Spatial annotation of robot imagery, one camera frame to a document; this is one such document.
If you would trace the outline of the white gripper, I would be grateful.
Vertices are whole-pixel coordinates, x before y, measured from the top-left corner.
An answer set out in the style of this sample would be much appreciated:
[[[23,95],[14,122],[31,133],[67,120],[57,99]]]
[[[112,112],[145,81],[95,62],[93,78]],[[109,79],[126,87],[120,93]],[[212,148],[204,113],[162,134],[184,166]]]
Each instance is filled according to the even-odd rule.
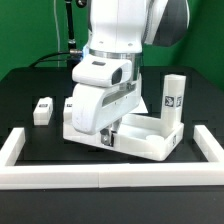
[[[112,124],[117,133],[124,115],[141,99],[141,76],[132,79],[132,62],[88,54],[72,71],[76,82],[72,101],[72,124],[88,135],[100,131],[101,143],[110,146]]]

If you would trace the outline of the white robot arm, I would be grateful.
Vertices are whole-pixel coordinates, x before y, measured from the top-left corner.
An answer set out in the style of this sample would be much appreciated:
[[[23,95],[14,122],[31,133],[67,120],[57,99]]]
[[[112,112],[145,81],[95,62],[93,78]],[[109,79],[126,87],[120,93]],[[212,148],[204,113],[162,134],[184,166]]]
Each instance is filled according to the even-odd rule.
[[[141,98],[140,61],[145,44],[169,47],[185,35],[187,0],[90,0],[89,38],[74,67],[72,124],[113,144],[121,119]]]

